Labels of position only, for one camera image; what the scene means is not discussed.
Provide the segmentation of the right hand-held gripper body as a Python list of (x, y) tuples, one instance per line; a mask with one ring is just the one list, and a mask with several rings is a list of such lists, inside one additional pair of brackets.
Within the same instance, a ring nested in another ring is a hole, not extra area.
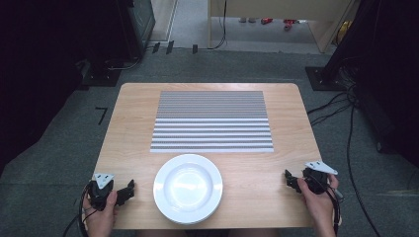
[(323, 194), (328, 187), (328, 175), (337, 175), (338, 171), (327, 165), (321, 160), (305, 163), (302, 171), (309, 189), (317, 194)]

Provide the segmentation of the light wooden desk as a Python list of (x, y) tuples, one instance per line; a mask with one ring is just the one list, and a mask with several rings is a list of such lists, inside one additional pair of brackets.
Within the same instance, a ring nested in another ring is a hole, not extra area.
[(345, 21), (353, 20), (361, 0), (208, 0), (208, 46), (214, 17), (308, 20), (320, 52), (325, 52)]

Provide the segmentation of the person's right hand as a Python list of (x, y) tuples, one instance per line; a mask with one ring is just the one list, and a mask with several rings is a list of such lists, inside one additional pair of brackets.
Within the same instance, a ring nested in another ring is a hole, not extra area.
[(303, 195), (306, 208), (313, 221), (316, 237), (336, 237), (332, 217), (334, 206), (327, 193), (316, 195), (313, 193), (303, 178), (298, 178), (297, 183)]

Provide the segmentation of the black stand base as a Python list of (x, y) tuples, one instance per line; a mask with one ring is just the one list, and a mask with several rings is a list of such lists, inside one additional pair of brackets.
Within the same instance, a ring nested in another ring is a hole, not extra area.
[(313, 91), (345, 91), (346, 88), (332, 79), (324, 67), (305, 67), (305, 72)]
[(81, 85), (87, 87), (115, 87), (120, 75), (120, 70), (103, 68), (98, 63), (88, 63), (88, 69)]

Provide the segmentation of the white plate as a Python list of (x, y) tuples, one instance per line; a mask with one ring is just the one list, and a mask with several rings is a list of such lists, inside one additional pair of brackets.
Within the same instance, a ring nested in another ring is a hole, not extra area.
[(223, 180), (212, 161), (202, 155), (182, 154), (157, 172), (154, 201), (172, 222), (192, 225), (208, 219), (218, 208)]

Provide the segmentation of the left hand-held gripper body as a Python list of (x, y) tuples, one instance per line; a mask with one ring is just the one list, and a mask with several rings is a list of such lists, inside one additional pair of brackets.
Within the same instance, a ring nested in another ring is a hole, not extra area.
[(104, 210), (107, 205), (109, 193), (113, 190), (113, 186), (113, 174), (95, 173), (94, 179), (89, 183), (88, 191), (91, 198), (91, 206), (99, 211)]

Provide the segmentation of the grey striped placemat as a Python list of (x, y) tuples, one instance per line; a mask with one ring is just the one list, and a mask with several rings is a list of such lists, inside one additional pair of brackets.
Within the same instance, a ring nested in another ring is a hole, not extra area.
[(152, 152), (272, 152), (261, 91), (163, 91)]

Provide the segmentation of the person's left hand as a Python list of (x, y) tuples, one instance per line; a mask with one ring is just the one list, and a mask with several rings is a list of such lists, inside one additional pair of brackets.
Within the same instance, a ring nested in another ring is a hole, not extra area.
[(87, 216), (87, 234), (89, 237), (111, 237), (116, 221), (117, 211), (115, 205), (118, 194), (111, 191), (107, 197), (106, 206), (102, 211), (94, 209), (88, 196), (83, 199), (83, 208)]

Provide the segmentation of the dark glass cabinet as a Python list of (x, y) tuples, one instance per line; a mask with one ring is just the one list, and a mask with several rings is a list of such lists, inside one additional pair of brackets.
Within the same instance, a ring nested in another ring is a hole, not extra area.
[(155, 26), (151, 0), (118, 0), (127, 56), (142, 58)]

